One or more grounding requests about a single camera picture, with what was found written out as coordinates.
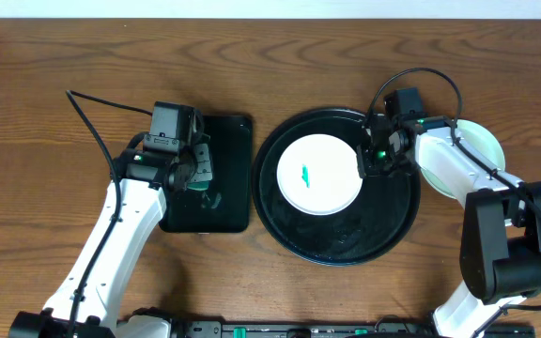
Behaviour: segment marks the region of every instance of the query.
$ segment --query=black round plate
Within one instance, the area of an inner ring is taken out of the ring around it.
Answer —
[[[271,133],[258,151],[252,172],[256,211],[270,234],[304,259],[335,266],[369,261],[392,249],[414,221],[420,198],[417,174],[369,177],[352,204],[327,216],[297,210],[279,191],[277,164],[291,143],[322,133],[338,137],[354,149],[362,141],[363,117],[348,108],[296,115]]]

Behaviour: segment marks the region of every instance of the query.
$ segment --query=wooden surface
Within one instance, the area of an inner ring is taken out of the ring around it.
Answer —
[[[106,163],[64,90],[151,108],[171,100],[254,120],[255,149],[283,120],[321,105],[364,109],[378,86],[417,66],[445,71],[464,118],[502,142],[506,169],[541,180],[541,22],[0,20],[0,336],[37,312],[81,251],[108,183]],[[411,75],[435,115],[447,84]],[[149,120],[82,103],[113,154]],[[156,229],[121,313],[160,306],[229,321],[421,317],[461,280],[462,209],[422,184],[418,217],[380,259],[308,263],[279,245],[252,207],[236,235]],[[541,297],[531,303],[541,302]],[[541,337],[541,313],[512,313]]]

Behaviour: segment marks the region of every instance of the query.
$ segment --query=white wall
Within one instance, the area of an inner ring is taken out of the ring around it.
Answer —
[[[541,0],[0,0],[0,18],[541,19]]]

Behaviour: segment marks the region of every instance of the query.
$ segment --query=white plate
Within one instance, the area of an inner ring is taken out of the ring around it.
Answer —
[[[277,182],[289,204],[319,216],[349,206],[363,185],[354,149],[325,134],[304,136],[289,145],[277,165]]]
[[[477,149],[477,151],[479,151],[492,163],[496,164],[496,166],[504,170],[504,151],[496,139],[496,136],[481,125],[467,120],[458,120],[458,129],[462,132],[465,139],[471,146]],[[433,189],[437,190],[444,196],[455,198],[450,193],[448,188],[441,183],[440,179],[435,175],[431,174],[425,169],[421,169],[421,173],[423,174],[423,177],[427,183],[429,183]]]

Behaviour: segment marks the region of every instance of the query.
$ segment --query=wood grain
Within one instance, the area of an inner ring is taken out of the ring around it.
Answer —
[[[254,120],[255,149],[283,120],[322,105],[364,109],[399,70],[445,71],[464,118],[502,142],[506,168],[541,180],[541,22],[0,20],[0,336],[39,311],[81,251],[107,168],[64,90],[143,108],[171,100]],[[427,108],[451,115],[447,84],[411,75]],[[146,116],[81,103],[117,153]],[[414,226],[380,259],[308,263],[279,245],[252,207],[236,235],[157,229],[121,313],[161,306],[228,321],[375,321],[422,317],[460,282],[462,209],[423,183]],[[532,303],[541,302],[541,296]],[[512,313],[541,337],[541,313]]]

